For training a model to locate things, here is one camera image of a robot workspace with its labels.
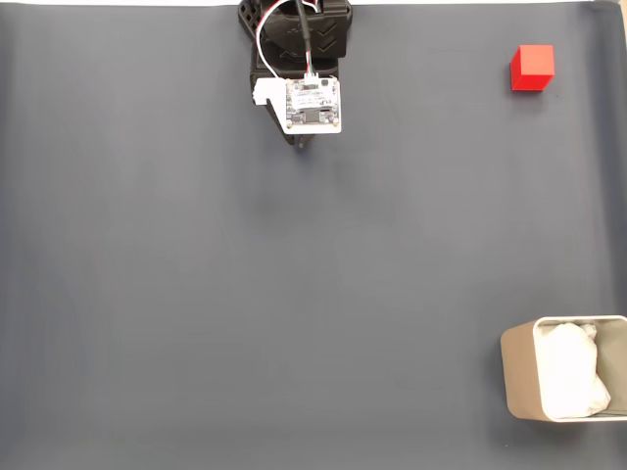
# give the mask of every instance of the white tissue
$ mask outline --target white tissue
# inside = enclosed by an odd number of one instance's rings
[[[597,375],[597,328],[564,323],[537,330],[545,413],[551,418],[582,418],[607,409],[611,398]]]

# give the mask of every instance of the black 3d-printed mount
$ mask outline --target black 3d-printed mount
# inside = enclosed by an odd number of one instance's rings
[[[251,92],[258,78],[270,77],[272,73],[262,62],[255,33],[262,14],[275,0],[242,0],[237,16],[242,27],[253,41],[251,55]],[[346,56],[347,33],[353,21],[353,7],[347,0],[318,0],[321,12],[308,14],[312,37],[313,68],[320,76],[338,76],[338,59]],[[301,23],[293,2],[279,7],[268,19],[262,31],[261,43],[265,59],[284,78],[302,78],[306,71],[305,44]],[[287,135],[283,133],[271,105],[266,108],[281,134],[290,145],[303,148],[312,135]]]

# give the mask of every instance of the gray surface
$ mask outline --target gray surface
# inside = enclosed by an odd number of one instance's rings
[[[2,6],[2,468],[624,469],[499,350],[625,311],[624,49],[609,4],[360,7],[297,155],[234,8]]]

